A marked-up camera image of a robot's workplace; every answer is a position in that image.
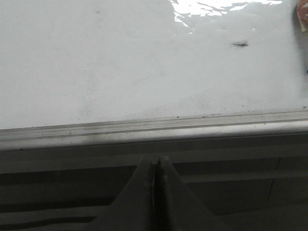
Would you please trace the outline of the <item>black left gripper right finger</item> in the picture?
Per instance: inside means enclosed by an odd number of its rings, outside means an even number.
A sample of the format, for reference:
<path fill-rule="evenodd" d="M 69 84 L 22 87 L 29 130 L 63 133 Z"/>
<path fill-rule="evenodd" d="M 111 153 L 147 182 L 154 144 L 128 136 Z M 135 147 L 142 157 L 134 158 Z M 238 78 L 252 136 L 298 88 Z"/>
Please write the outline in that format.
<path fill-rule="evenodd" d="M 158 231 L 231 231 L 181 180 L 166 156 L 154 178 L 154 213 Z"/>

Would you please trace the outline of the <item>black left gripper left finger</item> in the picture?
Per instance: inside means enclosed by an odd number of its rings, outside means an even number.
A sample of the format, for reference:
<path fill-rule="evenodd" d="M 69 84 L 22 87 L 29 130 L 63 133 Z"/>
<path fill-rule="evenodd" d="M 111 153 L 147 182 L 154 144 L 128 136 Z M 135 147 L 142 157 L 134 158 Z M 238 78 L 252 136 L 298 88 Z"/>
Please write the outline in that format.
<path fill-rule="evenodd" d="M 119 196 L 95 220 L 96 231 L 154 231 L 154 167 L 144 157 Z"/>

